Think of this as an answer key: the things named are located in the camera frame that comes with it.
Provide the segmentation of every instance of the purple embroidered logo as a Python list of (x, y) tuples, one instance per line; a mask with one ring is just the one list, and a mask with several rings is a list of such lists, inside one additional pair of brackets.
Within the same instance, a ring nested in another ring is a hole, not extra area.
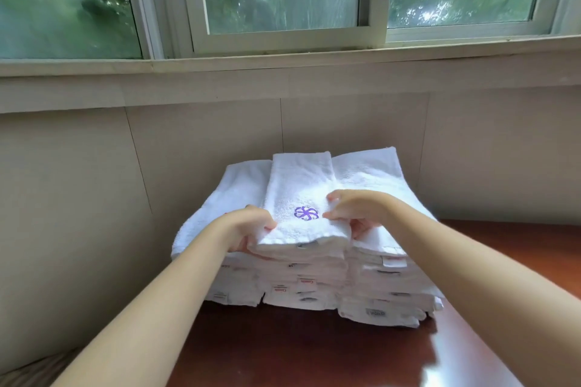
[(294, 209), (294, 216), (302, 220), (313, 220), (319, 218), (319, 213), (315, 208), (297, 207)]

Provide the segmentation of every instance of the wooden table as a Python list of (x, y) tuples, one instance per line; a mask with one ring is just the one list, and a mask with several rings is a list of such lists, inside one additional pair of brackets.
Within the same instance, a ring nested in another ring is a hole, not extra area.
[[(581, 227), (446, 221), (581, 296)], [(417, 330), (336, 311), (206, 302), (169, 387), (504, 387), (520, 383), (449, 303)]]

